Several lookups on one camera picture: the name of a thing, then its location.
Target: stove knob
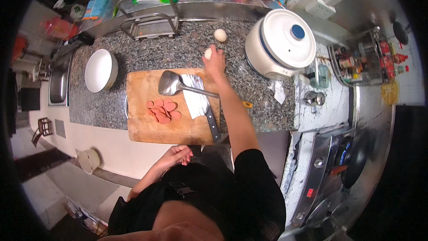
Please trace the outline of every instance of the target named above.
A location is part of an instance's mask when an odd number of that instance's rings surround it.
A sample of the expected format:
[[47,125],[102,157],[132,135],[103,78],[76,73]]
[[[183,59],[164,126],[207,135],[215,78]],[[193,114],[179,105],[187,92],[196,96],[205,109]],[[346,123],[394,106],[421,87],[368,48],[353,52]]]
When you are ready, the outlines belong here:
[[324,160],[322,158],[315,159],[314,166],[317,169],[321,169],[323,165],[324,165]]

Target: hand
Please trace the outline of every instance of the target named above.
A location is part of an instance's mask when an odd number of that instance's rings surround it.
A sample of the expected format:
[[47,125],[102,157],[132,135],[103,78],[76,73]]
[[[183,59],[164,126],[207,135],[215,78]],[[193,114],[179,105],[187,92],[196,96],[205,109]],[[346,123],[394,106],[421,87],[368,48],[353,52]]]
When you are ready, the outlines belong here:
[[214,78],[214,81],[219,77],[224,76],[224,69],[226,68],[225,56],[223,50],[216,50],[215,45],[210,45],[211,58],[207,60],[205,56],[202,57],[206,71]]
[[167,171],[175,164],[187,166],[193,156],[192,150],[187,145],[171,146],[168,151],[153,165],[161,171]]

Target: rice cooker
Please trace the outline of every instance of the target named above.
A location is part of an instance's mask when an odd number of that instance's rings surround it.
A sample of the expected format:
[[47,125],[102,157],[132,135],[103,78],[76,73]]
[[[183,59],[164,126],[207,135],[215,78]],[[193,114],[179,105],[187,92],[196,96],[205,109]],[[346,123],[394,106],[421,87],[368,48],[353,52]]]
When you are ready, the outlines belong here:
[[251,29],[245,55],[251,68],[274,80],[284,80],[315,59],[314,34],[296,13],[271,10]]

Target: white pot lid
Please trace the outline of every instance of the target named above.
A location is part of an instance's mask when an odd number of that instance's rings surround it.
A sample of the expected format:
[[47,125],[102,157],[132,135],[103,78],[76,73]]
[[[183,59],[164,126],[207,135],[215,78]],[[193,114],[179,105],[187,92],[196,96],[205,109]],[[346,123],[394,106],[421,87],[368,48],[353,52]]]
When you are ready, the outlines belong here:
[[315,59],[314,34],[296,13],[271,10],[260,26],[261,40],[268,55],[284,66],[305,68]]

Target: cleaver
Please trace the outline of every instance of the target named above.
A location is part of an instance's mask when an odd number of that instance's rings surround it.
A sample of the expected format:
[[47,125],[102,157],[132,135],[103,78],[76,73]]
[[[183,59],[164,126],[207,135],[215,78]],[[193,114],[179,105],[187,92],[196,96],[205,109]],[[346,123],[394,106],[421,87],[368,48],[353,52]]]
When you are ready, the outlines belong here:
[[[180,78],[186,86],[204,89],[202,78],[197,75],[182,74]],[[210,126],[211,135],[214,143],[221,140],[220,131],[218,130],[217,123],[215,121],[213,110],[211,109],[208,97],[199,93],[183,90],[187,107],[189,108],[190,116],[195,119],[198,116],[205,115]]]

